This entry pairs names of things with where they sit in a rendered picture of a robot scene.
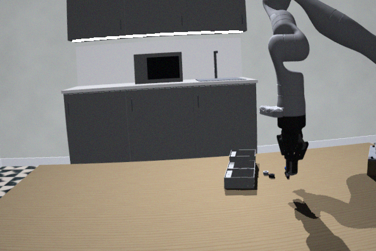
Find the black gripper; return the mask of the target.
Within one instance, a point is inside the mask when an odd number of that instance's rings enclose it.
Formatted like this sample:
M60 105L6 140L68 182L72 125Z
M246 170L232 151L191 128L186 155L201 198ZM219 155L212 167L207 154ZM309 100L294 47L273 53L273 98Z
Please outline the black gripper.
M308 142L304 142L302 134L302 128L305 126L305 115L283 116L278 118L278 127L282 130L281 134L276 137L281 154L284 155L286 159L286 172L290 175L298 173L298 160L304 158L308 148Z

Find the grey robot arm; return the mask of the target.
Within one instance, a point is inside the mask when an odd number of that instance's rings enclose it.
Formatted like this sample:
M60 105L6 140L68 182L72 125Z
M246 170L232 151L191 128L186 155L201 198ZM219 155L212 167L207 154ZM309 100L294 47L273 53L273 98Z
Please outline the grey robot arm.
M316 30L330 40L355 50L376 64L376 35L355 20L319 0L294 0L307 13ZM310 52L304 33L287 11L291 0L262 0L273 35L268 43L276 71L277 106L260 106L260 114L270 117L305 115L304 76L286 69L283 62L303 61ZM294 35L284 35L294 34Z

